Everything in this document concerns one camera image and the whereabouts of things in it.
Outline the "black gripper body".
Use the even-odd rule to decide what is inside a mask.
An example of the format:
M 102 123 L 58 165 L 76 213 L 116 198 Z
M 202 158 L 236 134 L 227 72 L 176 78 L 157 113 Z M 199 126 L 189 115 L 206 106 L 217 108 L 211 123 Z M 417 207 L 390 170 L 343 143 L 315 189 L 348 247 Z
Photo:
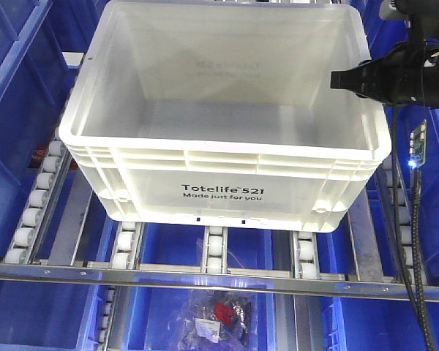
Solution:
M 386 105 L 439 108 L 439 41 L 397 43 L 365 68 L 365 96 Z

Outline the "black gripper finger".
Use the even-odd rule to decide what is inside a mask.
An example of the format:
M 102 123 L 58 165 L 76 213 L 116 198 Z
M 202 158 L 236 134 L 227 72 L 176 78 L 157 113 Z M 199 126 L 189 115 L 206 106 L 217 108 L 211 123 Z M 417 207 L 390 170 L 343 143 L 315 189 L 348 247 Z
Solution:
M 363 64 L 346 71 L 332 71 L 330 74 L 330 88 L 348 90 L 361 98 L 371 97 L 371 79 L 373 68 Z

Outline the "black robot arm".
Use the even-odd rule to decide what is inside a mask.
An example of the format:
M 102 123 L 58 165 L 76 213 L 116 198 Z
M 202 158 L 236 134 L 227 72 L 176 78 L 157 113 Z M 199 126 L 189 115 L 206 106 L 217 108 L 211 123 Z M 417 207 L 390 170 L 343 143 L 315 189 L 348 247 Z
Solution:
M 385 105 L 439 108 L 439 1 L 384 1 L 408 21 L 408 39 L 383 57 L 333 71 L 330 88 Z

